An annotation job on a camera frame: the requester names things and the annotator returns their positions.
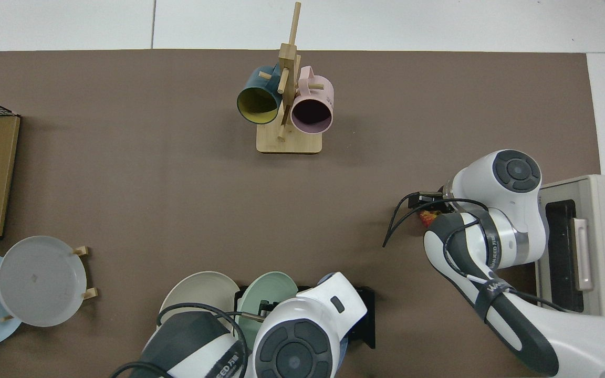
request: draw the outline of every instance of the black strap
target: black strap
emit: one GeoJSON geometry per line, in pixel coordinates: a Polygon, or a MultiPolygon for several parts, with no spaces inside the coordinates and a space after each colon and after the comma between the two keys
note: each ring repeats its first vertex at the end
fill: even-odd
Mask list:
{"type": "Polygon", "coordinates": [[[480,292],[477,294],[474,307],[475,312],[480,316],[481,320],[486,322],[489,307],[494,303],[494,299],[501,295],[506,289],[512,289],[512,286],[501,278],[488,280],[480,286],[480,292]]]}

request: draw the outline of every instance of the wooden peg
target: wooden peg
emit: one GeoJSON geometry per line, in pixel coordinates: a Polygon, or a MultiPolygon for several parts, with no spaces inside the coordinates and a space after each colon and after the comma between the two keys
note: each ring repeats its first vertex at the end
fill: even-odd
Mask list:
{"type": "Polygon", "coordinates": [[[281,70],[281,80],[279,80],[279,87],[277,88],[278,94],[284,93],[284,88],[286,88],[286,82],[288,81],[288,68],[281,70]]]}
{"type": "Polygon", "coordinates": [[[72,251],[71,253],[75,254],[76,256],[87,255],[88,254],[88,247],[82,246],[82,247],[75,248],[74,251],[72,251]]]}
{"type": "Polygon", "coordinates": [[[288,44],[295,45],[296,33],[298,32],[298,19],[300,18],[300,2],[296,2],[293,9],[293,21],[291,22],[291,34],[288,36],[288,44]]]}
{"type": "Polygon", "coordinates": [[[286,142],[286,123],[281,125],[281,129],[279,129],[279,135],[277,135],[277,139],[279,142],[286,142]]]}
{"type": "Polygon", "coordinates": [[[94,298],[97,296],[97,289],[94,287],[91,287],[90,289],[87,289],[86,292],[84,292],[82,294],[82,296],[84,297],[84,300],[86,299],[90,299],[90,298],[94,298]]]}

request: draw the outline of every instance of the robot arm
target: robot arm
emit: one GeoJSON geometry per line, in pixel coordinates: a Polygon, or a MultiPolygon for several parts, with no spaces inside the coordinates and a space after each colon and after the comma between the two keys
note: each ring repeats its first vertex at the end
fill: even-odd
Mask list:
{"type": "Polygon", "coordinates": [[[511,286],[494,271],[537,260],[543,253],[539,187],[538,165],[523,153],[497,151],[476,161],[447,188],[456,198],[487,204],[489,211],[457,204],[464,212],[440,215],[424,235],[426,254],[529,368],[547,376],[605,378],[605,318],[535,306],[509,292],[511,286]],[[502,179],[506,173],[509,179],[502,179]]]}

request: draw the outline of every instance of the brown tabletop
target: brown tabletop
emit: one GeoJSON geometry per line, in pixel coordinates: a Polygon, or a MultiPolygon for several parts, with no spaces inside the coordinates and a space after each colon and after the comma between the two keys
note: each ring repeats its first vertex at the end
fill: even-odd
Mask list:
{"type": "MultiPolygon", "coordinates": [[[[430,266],[401,196],[503,148],[544,182],[598,174],[585,55],[302,52],[335,87],[319,155],[262,155],[235,99],[276,51],[0,52],[0,104],[23,115],[0,255],[31,235],[91,247],[100,290],[69,321],[22,325],[0,377],[107,376],[139,357],[168,291],[202,270],[377,292],[377,349],[339,377],[533,375],[430,266]]],[[[509,275],[533,285],[529,268],[509,275]]]]}

